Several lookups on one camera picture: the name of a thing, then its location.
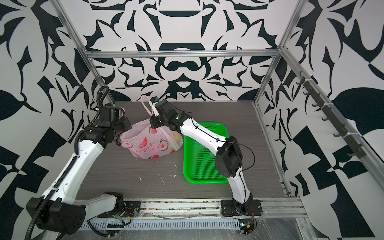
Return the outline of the pink plastic bag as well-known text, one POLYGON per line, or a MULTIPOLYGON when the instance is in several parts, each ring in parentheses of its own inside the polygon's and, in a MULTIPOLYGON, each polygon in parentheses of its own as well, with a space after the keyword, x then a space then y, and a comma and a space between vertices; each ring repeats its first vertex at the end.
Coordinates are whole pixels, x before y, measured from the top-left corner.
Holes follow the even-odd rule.
POLYGON ((150 119, 132 125, 120 136, 122 147, 140 159, 156 159, 177 152, 183 146, 183 137, 168 127, 153 129, 150 119))

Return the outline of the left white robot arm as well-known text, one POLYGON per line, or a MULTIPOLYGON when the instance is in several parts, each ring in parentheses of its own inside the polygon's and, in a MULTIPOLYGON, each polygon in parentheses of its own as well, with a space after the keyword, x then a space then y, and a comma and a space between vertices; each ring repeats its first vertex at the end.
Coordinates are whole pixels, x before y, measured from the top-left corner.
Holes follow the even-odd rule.
POLYGON ((125 207, 120 193, 105 192, 101 196, 76 204, 76 197, 91 166, 110 143, 120 146, 122 133, 132 125, 122 108, 104 105, 109 87, 97 92, 97 113, 91 122, 80 130, 74 141, 74 153, 41 197, 31 198, 26 209, 32 220, 25 239, 30 240, 35 227, 59 233, 59 240, 74 234, 85 222, 102 215, 119 215, 125 207))

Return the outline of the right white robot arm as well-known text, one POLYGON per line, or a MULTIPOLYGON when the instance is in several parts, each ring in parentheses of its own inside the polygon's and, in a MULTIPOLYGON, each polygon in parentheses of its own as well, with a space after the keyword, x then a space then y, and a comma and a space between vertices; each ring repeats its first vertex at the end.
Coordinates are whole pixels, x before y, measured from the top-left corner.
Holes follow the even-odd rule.
POLYGON ((206 129, 193 119, 190 112, 183 112, 166 100, 152 97, 150 106, 153 129, 168 127, 194 139, 215 155, 216 169, 228 179, 238 212, 249 211, 254 198, 244 178, 242 144, 233 136, 226 138, 206 129))

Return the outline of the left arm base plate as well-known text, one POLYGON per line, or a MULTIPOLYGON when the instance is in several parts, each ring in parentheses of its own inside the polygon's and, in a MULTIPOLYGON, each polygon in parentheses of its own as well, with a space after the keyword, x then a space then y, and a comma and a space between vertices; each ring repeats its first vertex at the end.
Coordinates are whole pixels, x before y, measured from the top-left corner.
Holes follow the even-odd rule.
POLYGON ((141 201, 124 201, 121 207, 115 210, 98 215, 98 218, 114 218, 119 215, 121 218, 133 217, 140 213, 141 201))

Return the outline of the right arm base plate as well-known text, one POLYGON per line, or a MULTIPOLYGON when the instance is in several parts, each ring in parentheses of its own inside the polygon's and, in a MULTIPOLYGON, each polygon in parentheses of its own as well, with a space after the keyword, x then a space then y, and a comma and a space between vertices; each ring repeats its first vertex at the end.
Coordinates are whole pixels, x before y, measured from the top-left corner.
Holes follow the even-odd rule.
POLYGON ((261 216, 262 213, 260 200, 249 199, 244 205, 235 200, 221 200, 221 214, 224 217, 261 216))

